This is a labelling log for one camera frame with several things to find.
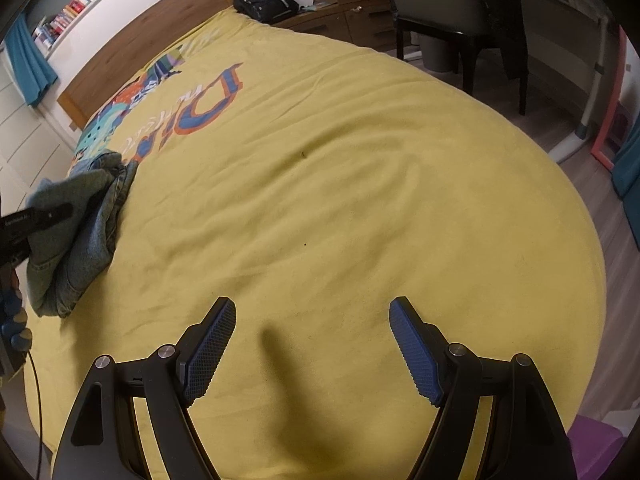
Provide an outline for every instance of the row of books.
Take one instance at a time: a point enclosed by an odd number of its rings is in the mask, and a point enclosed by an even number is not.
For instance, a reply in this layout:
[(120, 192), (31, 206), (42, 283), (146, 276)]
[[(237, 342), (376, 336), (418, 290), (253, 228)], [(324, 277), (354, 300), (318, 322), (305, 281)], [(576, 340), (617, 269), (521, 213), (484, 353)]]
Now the row of books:
[(33, 31), (36, 43), (49, 50), (74, 19), (94, 0), (71, 0), (56, 16), (44, 18)]

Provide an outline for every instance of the bed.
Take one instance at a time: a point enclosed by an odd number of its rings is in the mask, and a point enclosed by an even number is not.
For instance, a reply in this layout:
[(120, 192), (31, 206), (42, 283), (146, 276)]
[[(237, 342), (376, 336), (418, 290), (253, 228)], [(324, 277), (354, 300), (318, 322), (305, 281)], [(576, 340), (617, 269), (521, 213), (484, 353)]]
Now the bed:
[(76, 160), (103, 148), (140, 163), (113, 263), (69, 318), (31, 320), (51, 449), (96, 357), (146, 357), (219, 296), (236, 330), (190, 413), (222, 478), (408, 475), (436, 411), (389, 329), (401, 295), (478, 355), (531, 355), (574, 420), (604, 322), (598, 238), (562, 171), (461, 91), (227, 9), (110, 98)]

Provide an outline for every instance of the colorful print on bedsheet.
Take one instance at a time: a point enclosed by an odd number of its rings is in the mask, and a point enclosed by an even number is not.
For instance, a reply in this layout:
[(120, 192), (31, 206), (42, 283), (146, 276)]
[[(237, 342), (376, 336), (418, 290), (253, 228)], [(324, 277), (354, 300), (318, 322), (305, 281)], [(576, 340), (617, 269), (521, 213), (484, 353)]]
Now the colorful print on bedsheet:
[[(237, 72), (241, 65), (242, 63), (237, 63), (227, 68), (205, 87), (198, 85), (193, 92), (178, 98), (171, 110), (163, 111), (158, 118), (151, 118), (145, 127), (140, 128), (135, 136), (126, 139), (124, 145), (117, 150), (122, 154), (123, 160), (126, 162), (130, 158), (142, 162), (156, 146), (160, 152), (173, 134), (188, 136), (209, 126), (229, 107), (242, 89), (243, 84)], [(223, 98), (211, 108), (196, 111), (207, 92), (217, 86), (220, 86)]]
[(175, 48), (153, 63), (139, 78), (122, 88), (84, 129), (76, 147), (73, 164), (85, 156), (98, 155), (106, 148), (113, 132), (130, 111), (158, 88), (162, 81), (179, 74), (179, 70), (172, 69), (182, 63), (184, 59), (180, 55), (180, 47)]

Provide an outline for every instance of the teal curtain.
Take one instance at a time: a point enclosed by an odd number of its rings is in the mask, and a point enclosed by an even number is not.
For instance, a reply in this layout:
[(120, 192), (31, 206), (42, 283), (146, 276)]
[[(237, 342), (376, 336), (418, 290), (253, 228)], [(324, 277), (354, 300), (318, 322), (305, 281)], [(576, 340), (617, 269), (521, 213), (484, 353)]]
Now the teal curtain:
[(626, 218), (640, 248), (640, 117), (613, 163), (613, 187), (622, 199)]
[(58, 76), (33, 43), (24, 14), (15, 20), (4, 43), (24, 100), (28, 105), (37, 105)]

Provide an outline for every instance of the black jacket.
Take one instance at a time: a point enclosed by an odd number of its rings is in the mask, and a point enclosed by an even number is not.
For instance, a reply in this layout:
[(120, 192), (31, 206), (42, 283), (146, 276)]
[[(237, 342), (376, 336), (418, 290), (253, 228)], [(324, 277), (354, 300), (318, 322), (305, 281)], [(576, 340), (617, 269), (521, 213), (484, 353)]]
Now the black jacket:
[(502, 53), (504, 71), (509, 79), (529, 73), (527, 38), (520, 0), (482, 0), (497, 45)]

